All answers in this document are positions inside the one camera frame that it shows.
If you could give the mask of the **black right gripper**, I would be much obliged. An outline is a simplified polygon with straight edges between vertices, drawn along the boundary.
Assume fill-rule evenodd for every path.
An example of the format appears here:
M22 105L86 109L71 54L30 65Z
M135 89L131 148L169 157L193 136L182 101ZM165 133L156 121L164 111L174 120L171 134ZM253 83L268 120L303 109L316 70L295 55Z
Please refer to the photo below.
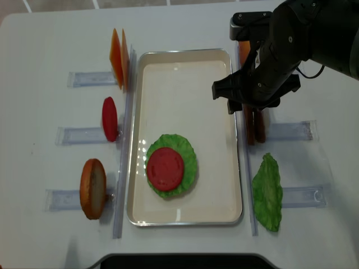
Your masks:
M300 88L300 77L293 74L291 69L296 66L280 61L270 50L261 50L259 59L258 67L242 68L213 82L213 99L228 99L229 114L241 111L243 105L259 110L277 107L282 96Z

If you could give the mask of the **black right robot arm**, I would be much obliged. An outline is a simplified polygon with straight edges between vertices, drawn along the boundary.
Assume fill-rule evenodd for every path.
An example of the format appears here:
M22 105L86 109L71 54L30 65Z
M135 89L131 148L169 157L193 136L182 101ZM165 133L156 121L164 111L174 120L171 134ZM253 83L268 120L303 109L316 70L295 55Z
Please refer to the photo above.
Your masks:
M250 52L239 71L212 85L229 113L278 106L300 88L294 72L303 61L358 78L357 1L285 1L272 12L238 12L230 38L248 41Z

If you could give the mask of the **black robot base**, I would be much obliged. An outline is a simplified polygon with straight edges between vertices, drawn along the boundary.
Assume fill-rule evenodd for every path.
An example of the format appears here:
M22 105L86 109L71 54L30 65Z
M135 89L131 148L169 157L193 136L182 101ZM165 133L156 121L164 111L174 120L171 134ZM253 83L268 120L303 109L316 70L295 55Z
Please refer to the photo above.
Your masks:
M274 268L253 255L233 254L128 254L115 255L100 268Z

